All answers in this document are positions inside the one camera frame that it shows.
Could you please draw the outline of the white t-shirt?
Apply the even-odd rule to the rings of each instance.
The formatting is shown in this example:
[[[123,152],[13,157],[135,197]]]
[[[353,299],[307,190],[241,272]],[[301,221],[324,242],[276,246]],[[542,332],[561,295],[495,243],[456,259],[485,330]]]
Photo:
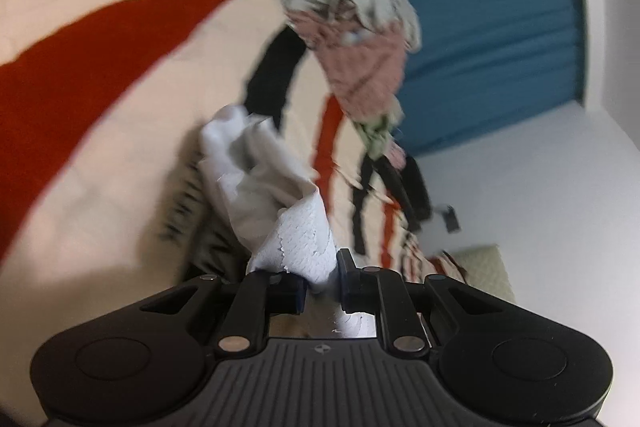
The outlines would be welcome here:
[[[200,145],[205,194],[250,253],[247,272],[285,272],[307,283],[300,326],[308,335],[374,336],[372,315],[346,313],[338,302],[338,248],[320,191],[272,120],[228,105],[203,127]]]

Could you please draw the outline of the cream quilted headboard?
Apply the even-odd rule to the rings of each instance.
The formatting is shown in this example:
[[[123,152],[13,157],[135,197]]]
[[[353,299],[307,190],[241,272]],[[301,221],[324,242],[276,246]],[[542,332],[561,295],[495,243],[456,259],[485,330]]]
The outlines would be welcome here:
[[[465,283],[508,303],[516,303],[497,245],[466,248],[455,251],[450,257],[456,262]]]

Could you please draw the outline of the small pink garment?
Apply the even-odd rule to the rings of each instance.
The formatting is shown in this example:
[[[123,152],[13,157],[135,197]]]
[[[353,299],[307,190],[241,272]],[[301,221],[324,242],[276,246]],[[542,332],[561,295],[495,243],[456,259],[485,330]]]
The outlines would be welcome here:
[[[395,170],[401,171],[405,168],[406,153],[394,140],[387,143],[384,156]]]

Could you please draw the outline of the blue curtain right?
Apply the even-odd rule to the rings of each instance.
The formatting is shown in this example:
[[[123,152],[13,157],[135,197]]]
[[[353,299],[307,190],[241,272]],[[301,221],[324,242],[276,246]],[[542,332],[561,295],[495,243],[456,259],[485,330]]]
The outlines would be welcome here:
[[[409,0],[422,46],[398,98],[400,145],[443,150],[582,97],[582,0]]]

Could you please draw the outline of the striped cream red black blanket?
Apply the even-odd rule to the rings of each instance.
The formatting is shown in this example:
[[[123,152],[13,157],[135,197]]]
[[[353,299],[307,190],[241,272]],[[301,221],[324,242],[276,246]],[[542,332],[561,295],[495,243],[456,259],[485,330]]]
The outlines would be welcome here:
[[[279,0],[1,0],[1,407],[44,418],[52,335],[174,285],[198,132],[240,101]]]

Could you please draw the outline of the black wall socket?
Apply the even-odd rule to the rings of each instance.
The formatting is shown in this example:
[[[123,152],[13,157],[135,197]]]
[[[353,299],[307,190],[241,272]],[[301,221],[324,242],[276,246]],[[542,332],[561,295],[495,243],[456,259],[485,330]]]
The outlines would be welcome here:
[[[451,205],[439,205],[435,208],[435,212],[442,217],[445,228],[449,234],[461,231],[460,222],[456,210]]]

